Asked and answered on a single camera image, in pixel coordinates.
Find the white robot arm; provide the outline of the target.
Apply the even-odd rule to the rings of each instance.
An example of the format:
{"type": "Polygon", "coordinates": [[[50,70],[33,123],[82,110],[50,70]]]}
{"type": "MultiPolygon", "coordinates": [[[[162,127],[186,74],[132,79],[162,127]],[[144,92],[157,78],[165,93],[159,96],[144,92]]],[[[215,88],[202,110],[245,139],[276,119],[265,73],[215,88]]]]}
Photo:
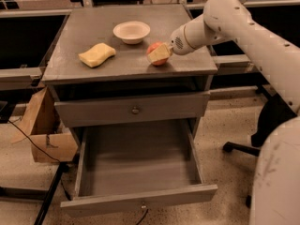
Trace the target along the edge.
{"type": "MultiPolygon", "coordinates": [[[[294,112],[300,112],[300,49],[253,21],[239,0],[207,0],[203,13],[151,45],[159,64],[203,46],[233,41],[294,112]]],[[[300,225],[300,116],[276,127],[258,156],[249,225],[300,225]]]]}

